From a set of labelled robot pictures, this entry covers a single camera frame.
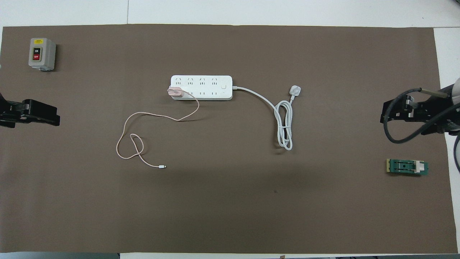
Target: cable connector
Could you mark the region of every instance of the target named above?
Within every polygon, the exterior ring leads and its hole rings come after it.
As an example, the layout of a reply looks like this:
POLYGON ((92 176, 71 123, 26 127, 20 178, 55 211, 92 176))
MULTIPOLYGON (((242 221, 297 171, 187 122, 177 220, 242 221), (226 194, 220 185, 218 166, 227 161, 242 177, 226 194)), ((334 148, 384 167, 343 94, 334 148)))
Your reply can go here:
POLYGON ((172 86, 170 86, 168 88, 168 95, 169 96, 175 96, 175 97, 183 97, 184 92, 183 92, 182 88, 180 88, 180 87, 172 87, 172 86))
POLYGON ((300 86, 293 85, 291 86, 291 89, 289 90, 289 94, 293 96, 298 96, 301 90, 302 89, 300 88, 300 86))

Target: gray switch box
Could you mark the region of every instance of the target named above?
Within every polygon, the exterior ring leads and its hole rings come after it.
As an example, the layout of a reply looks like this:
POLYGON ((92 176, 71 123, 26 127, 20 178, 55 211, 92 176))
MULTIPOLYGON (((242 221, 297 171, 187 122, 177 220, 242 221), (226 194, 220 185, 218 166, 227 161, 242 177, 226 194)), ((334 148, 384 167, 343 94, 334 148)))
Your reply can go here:
POLYGON ((33 38, 30 40, 29 66, 41 70, 54 69, 56 44, 47 38, 33 38))

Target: power outlet socket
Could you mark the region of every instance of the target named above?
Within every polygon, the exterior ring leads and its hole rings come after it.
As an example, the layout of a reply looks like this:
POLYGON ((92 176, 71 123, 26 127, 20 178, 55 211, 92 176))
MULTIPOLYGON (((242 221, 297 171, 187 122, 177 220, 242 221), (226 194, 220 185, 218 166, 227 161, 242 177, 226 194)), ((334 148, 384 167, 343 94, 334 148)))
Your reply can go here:
MULTIPOLYGON (((174 75, 170 87, 180 87, 198 100, 226 101, 233 97, 233 80, 231 76, 187 76, 174 75)), ((172 96, 174 100, 194 100, 189 94, 183 97, 172 96)))

